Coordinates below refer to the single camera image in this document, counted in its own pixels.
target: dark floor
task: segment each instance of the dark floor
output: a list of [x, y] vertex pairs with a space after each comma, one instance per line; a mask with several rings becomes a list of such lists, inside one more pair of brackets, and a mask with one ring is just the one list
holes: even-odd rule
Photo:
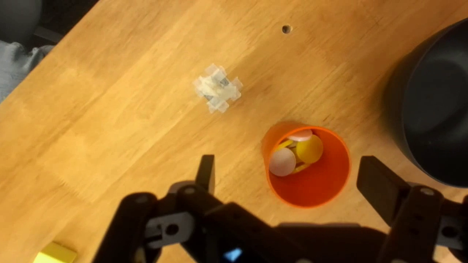
[[43, 17], [34, 45], [60, 40], [98, 0], [43, 0]]

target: black object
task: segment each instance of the black object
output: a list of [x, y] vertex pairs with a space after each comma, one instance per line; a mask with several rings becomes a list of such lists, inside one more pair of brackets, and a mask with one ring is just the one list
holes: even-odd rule
[[401, 114], [413, 160], [442, 182], [468, 187], [468, 20], [446, 29], [419, 61]]
[[388, 235], [359, 225], [272, 227], [209, 192], [212, 165], [214, 156], [204, 156], [196, 181], [174, 184], [163, 200], [151, 192], [125, 197], [94, 261], [152, 263], [170, 244], [208, 263], [427, 263], [436, 244], [468, 261], [467, 203], [410, 185], [373, 156], [362, 159], [357, 187], [392, 226]]

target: wooden table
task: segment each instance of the wooden table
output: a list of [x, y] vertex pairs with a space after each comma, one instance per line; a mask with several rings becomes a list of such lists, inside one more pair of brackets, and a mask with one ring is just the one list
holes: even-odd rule
[[[0, 105], [0, 260], [31, 261], [56, 239], [89, 261], [123, 195], [164, 195], [195, 176], [204, 153], [217, 154], [217, 195], [272, 225], [388, 230], [356, 188], [362, 154], [459, 201], [468, 191], [404, 156], [381, 97], [407, 54], [467, 16], [465, 0], [100, 1]], [[212, 62], [245, 83], [225, 114], [211, 114], [192, 86]], [[259, 146], [281, 119], [348, 143], [351, 178], [329, 204], [300, 210], [269, 192]], [[189, 260], [167, 251], [166, 261]]]

